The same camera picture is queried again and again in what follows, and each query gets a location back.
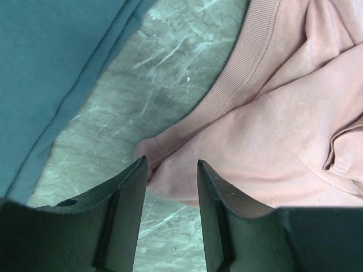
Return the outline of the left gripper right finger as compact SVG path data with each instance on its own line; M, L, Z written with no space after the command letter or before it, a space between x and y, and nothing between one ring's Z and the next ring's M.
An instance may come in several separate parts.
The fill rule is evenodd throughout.
M251 210L256 203L237 191L204 160L198 162L198 193L208 271L283 271L284 238L271 210L241 216L228 201Z

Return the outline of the pink t shirt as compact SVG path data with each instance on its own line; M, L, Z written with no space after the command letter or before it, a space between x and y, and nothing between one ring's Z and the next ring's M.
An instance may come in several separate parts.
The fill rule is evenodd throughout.
M251 1L208 94L134 154L188 205L205 160L270 207L362 206L362 2Z

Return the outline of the folded blue t shirt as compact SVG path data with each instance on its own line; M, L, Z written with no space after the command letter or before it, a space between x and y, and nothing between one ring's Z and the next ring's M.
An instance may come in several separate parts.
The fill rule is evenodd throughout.
M1 2L1 196L27 203L53 141L152 1Z

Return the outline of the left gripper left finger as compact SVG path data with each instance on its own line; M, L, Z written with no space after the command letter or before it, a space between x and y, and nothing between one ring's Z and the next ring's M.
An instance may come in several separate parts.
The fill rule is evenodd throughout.
M40 213L34 271L132 271L147 178L141 157L115 177Z

